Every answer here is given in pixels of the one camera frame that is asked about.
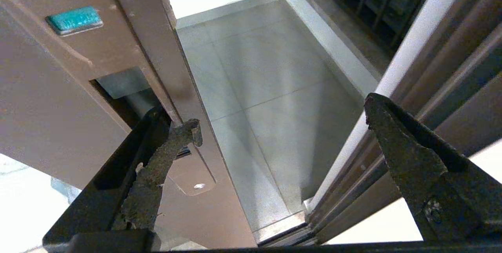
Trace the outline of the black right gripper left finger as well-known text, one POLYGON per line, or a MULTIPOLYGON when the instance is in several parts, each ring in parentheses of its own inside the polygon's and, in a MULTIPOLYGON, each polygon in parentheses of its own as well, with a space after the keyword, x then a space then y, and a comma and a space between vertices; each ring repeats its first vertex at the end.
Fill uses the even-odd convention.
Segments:
POLYGON ((154 107, 42 239, 44 244, 158 244, 153 229, 178 153, 202 146, 198 119, 179 126, 154 107))

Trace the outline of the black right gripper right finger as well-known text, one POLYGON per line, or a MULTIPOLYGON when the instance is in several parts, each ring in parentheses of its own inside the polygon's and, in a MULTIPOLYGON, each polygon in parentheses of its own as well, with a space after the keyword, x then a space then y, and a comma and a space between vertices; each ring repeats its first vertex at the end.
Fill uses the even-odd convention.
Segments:
POLYGON ((366 96, 366 124, 425 241, 501 243, 501 183, 388 97, 366 96))

